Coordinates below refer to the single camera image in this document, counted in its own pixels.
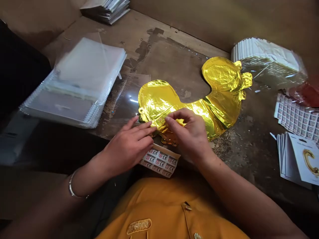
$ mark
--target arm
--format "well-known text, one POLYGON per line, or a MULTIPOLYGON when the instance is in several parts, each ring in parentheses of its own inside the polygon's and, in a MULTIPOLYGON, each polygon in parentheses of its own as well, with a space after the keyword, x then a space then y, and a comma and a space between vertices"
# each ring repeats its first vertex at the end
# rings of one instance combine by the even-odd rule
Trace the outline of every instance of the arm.
POLYGON ((307 238, 285 212, 254 185, 232 171, 212 151, 205 122, 181 109, 165 119, 180 141, 181 151, 195 163, 226 209, 253 238, 307 238), (184 119, 185 127, 175 119, 184 119))
POLYGON ((148 135, 153 133, 156 127, 149 128, 151 122, 148 122, 132 128, 136 120, 137 117, 132 118, 103 151, 74 174, 73 192, 83 198, 71 196, 68 188, 70 177, 68 177, 25 216, 13 221, 4 229, 0 238, 53 237, 58 227, 83 204, 87 195, 94 193, 111 177, 138 164, 146 152, 152 148, 153 140, 148 135))

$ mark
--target gold foil balloon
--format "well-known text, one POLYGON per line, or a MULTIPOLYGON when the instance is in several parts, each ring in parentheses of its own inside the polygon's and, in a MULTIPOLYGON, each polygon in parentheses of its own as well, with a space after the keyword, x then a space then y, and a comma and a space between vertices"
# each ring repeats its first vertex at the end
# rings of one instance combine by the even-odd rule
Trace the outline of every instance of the gold foil balloon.
POLYGON ((162 80, 151 81, 139 92, 140 121, 152 121, 157 126, 162 143, 177 145, 178 140, 165 123, 165 117, 178 109, 188 108, 201 115, 206 124, 209 141, 219 137, 234 125, 241 110, 241 100, 246 98, 244 88, 252 85, 251 73, 240 73, 241 62, 223 57, 208 59, 202 74, 212 91, 193 103, 182 103, 174 89, 162 80))

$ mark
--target wooden table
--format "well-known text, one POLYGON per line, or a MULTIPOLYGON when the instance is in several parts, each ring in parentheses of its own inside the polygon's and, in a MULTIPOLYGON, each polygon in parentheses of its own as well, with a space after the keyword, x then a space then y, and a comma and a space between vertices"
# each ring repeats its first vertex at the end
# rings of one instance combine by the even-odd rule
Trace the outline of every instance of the wooden table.
MULTIPOLYGON (((214 56, 230 57, 227 52, 133 10, 113 26, 81 17, 43 53, 54 63, 68 39, 91 32, 99 32, 104 44, 123 47, 128 55, 121 71, 123 80, 116 80, 98 127, 88 130, 106 139, 111 139, 138 112, 138 104, 130 99, 137 101, 144 83, 165 80, 182 102, 193 102, 210 92, 201 76, 203 63, 214 56)), ((279 176, 276 141, 270 135, 285 131, 273 117, 277 92, 266 90, 257 82, 250 89, 246 89, 247 99, 243 100, 235 125, 215 139, 211 147, 233 170, 273 199, 319 213, 314 192, 279 176)))

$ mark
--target stack of plastic bags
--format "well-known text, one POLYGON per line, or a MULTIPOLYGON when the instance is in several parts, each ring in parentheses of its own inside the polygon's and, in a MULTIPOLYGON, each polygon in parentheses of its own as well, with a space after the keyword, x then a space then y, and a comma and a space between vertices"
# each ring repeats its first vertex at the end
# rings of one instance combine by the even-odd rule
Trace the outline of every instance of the stack of plastic bags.
POLYGON ((123 48, 82 38, 20 110, 80 128, 95 128, 125 58, 123 48))
POLYGON ((240 60, 243 70, 271 88, 289 88, 307 79, 297 54, 265 39, 247 38, 237 43, 232 49, 231 60, 240 60))

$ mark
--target wrist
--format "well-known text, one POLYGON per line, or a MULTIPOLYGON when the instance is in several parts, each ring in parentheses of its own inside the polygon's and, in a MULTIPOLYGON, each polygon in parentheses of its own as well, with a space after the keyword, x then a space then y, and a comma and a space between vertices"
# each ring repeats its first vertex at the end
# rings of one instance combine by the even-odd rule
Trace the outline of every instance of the wrist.
POLYGON ((214 151, 210 147, 206 147, 201 151, 195 163, 198 168, 205 168, 219 165, 221 162, 223 161, 214 153, 214 151))
POLYGON ((108 174, 102 171, 103 168, 96 156, 79 168, 73 176, 72 190, 79 197, 93 194, 109 179, 108 174))

